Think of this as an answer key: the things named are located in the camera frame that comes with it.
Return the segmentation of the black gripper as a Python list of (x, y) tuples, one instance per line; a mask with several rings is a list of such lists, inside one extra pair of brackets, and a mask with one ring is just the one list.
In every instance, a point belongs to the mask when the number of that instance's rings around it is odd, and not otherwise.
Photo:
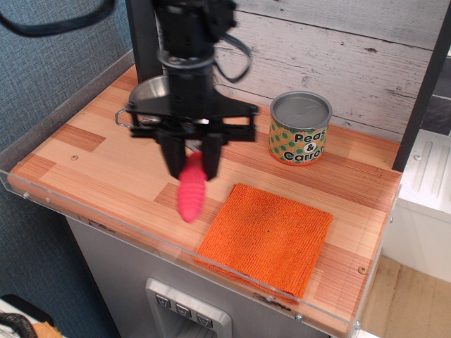
[(228, 98), (214, 87), (215, 56), (177, 58), (161, 52), (169, 84), (168, 110), (159, 124), (131, 128), (135, 137), (157, 140), (169, 173), (179, 178), (185, 167), (185, 140), (202, 142), (207, 180), (217, 176), (223, 143), (255, 139), (255, 105)]

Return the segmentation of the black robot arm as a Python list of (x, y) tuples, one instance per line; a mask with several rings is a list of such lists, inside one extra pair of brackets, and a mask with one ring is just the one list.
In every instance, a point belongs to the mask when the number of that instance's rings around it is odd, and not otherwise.
[(214, 88), (219, 69), (214, 45), (223, 40), (244, 54), (249, 49), (227, 31), (235, 27), (234, 1), (155, 1), (162, 32), (157, 59), (166, 75), (132, 90), (125, 111), (134, 137), (155, 139), (172, 177), (187, 164), (188, 141), (200, 143), (206, 180), (215, 178), (221, 148), (230, 141), (253, 142), (257, 106), (223, 96)]

